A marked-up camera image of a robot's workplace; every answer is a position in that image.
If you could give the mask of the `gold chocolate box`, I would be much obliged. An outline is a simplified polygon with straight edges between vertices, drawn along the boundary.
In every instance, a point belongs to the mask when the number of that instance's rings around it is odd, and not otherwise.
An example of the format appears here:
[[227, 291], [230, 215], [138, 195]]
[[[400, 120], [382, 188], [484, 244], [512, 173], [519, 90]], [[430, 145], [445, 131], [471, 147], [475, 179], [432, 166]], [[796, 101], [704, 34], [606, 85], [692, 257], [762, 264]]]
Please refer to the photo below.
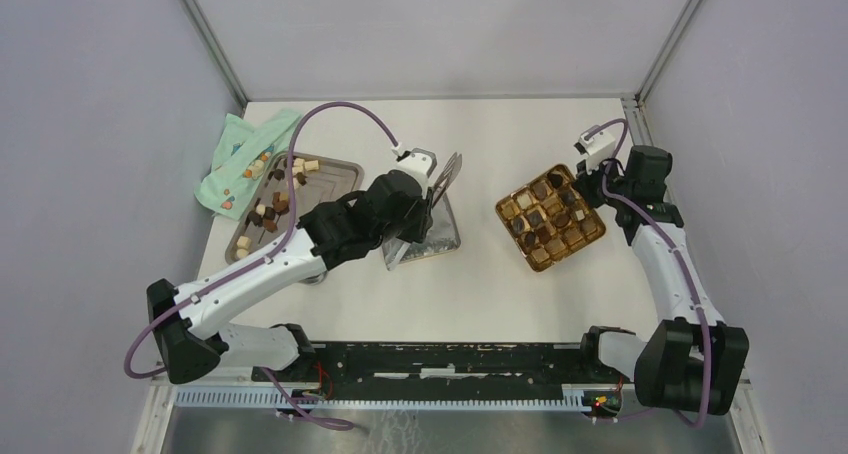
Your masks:
[[[564, 178], [555, 190], [547, 174]], [[563, 164], [556, 164], [498, 200], [494, 210], [501, 224], [519, 249], [529, 267], [541, 273], [597, 242], [606, 226], [595, 209], [573, 189], [575, 176]], [[529, 194], [533, 205], [521, 210], [516, 197]]]

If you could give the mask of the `metal serving tongs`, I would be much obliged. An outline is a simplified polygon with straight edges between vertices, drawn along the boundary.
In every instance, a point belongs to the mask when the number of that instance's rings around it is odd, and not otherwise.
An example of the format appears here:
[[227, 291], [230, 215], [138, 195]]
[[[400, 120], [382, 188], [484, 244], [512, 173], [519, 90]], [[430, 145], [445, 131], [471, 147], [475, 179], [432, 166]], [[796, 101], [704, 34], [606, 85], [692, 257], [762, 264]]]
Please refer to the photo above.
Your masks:
[[443, 170], [437, 175], [430, 177], [430, 187], [425, 193], [432, 207], [444, 194], [447, 195], [448, 188], [458, 177], [462, 167], [462, 155], [454, 152], [446, 161]]

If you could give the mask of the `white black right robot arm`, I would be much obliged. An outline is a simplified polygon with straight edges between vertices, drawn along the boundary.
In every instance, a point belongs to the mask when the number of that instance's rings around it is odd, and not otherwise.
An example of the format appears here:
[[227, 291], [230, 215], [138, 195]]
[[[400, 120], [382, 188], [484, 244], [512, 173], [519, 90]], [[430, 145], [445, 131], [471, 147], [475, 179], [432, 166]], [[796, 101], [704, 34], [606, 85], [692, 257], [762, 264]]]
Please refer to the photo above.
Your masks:
[[694, 417], [728, 413], [750, 343], [740, 327], [716, 310], [691, 263], [682, 215], [666, 199], [673, 157], [636, 146], [626, 163], [610, 154], [581, 151], [576, 190], [592, 208], [616, 212], [627, 245], [638, 258], [659, 324], [648, 340], [623, 328], [593, 326], [577, 356], [580, 374], [602, 382], [615, 371], [630, 380], [638, 402]]

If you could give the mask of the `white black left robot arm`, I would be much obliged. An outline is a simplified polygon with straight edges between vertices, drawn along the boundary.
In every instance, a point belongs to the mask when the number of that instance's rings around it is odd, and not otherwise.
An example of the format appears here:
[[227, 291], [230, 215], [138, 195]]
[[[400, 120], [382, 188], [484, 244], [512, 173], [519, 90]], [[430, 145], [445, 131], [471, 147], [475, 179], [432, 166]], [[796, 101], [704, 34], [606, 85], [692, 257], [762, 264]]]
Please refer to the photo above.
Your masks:
[[316, 205], [289, 234], [216, 274], [179, 286], [166, 279], [150, 284], [148, 332], [163, 362], [158, 371], [173, 384], [197, 381], [224, 366], [306, 379], [314, 355], [300, 326], [257, 328], [233, 318], [292, 284], [366, 257], [388, 240], [422, 240], [431, 224], [432, 197], [427, 175], [393, 169], [366, 190]]

